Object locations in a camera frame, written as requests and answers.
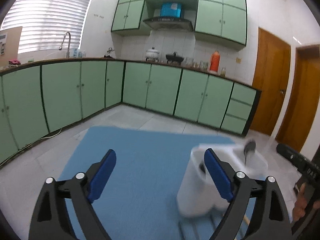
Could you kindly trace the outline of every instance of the faucet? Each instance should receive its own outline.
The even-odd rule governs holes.
[[[66,38],[67,34],[69,34],[69,43],[68,43],[68,50],[67,50],[67,58],[69,58],[69,56],[70,56],[70,42],[71,42],[71,34],[70,34],[70,32],[66,32],[65,33],[65,35],[63,37],[63,41],[62,41],[62,43],[61,43],[61,45],[59,47],[59,50],[62,50],[62,45],[64,43],[64,39]]]

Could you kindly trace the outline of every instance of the orange thermos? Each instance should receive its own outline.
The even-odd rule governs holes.
[[[218,72],[218,67],[219,67],[219,62],[220,62],[220,54],[216,50],[215,53],[211,55],[211,60],[210,60],[210,71],[215,71]]]

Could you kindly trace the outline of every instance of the window blind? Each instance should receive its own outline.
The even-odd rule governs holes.
[[[1,30],[22,26],[18,53],[58,49],[65,32],[78,48],[90,0],[16,0]]]

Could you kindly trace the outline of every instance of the drawer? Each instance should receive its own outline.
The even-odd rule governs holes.
[[[247,103],[249,105],[252,105],[255,96],[256,96],[255,89],[235,83],[231,98]]]
[[[221,125],[221,129],[242,134],[246,123],[247,121],[245,120],[226,115]]]
[[[248,119],[252,106],[230,99],[227,114],[234,115],[243,119]]]

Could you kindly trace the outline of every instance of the blue gripper pad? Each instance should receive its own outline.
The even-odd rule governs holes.
[[[209,171],[220,196],[226,199],[228,202],[231,202],[234,197],[232,193],[231,181],[210,150],[206,150],[204,153],[204,164],[207,167],[207,170]]]
[[[108,155],[100,163],[100,167],[94,177],[92,178],[89,188],[90,192],[87,196],[87,199],[90,203],[93,203],[94,200],[100,198],[101,193],[106,186],[110,175],[116,166],[116,153],[114,150],[109,150]]]

